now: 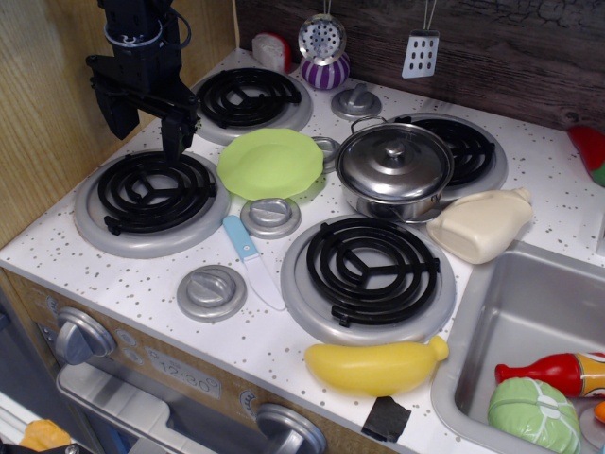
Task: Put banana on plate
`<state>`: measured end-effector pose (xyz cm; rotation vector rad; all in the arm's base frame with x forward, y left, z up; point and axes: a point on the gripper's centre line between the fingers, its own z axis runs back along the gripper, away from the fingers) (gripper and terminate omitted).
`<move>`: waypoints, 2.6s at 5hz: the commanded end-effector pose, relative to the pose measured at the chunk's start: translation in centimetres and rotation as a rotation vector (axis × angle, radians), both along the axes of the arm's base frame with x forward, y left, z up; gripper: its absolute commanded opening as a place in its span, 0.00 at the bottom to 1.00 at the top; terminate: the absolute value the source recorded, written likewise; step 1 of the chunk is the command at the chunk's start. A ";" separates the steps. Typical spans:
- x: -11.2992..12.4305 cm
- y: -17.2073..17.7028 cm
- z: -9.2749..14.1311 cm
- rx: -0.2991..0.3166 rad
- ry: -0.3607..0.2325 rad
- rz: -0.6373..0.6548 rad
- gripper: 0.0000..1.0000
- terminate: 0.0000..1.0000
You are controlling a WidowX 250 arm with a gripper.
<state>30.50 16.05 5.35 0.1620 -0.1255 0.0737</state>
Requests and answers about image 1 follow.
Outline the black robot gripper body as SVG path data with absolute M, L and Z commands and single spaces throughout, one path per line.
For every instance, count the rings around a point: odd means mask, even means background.
M 94 91 L 126 94 L 138 113 L 165 118 L 181 111 L 198 120 L 197 98 L 181 79 L 182 50 L 191 37 L 181 39 L 177 22 L 159 23 L 149 35 L 105 32 L 113 54 L 86 58 Z

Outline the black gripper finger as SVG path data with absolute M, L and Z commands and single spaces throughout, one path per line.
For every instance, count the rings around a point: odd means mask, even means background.
M 129 98 L 122 93 L 106 93 L 96 90 L 98 106 L 111 130 L 119 139 L 125 139 L 138 125 L 139 114 Z
M 181 111 L 169 113 L 161 122 L 161 136 L 164 158 L 169 164 L 176 164 L 193 141 L 197 120 Z

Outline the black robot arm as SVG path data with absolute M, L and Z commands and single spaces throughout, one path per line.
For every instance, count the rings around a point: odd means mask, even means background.
M 198 97 L 181 79 L 182 16 L 170 1 L 100 1 L 110 56 L 90 55 L 91 84 L 112 131 L 126 138 L 139 125 L 139 113 L 161 120 L 164 159 L 177 163 L 193 141 Z

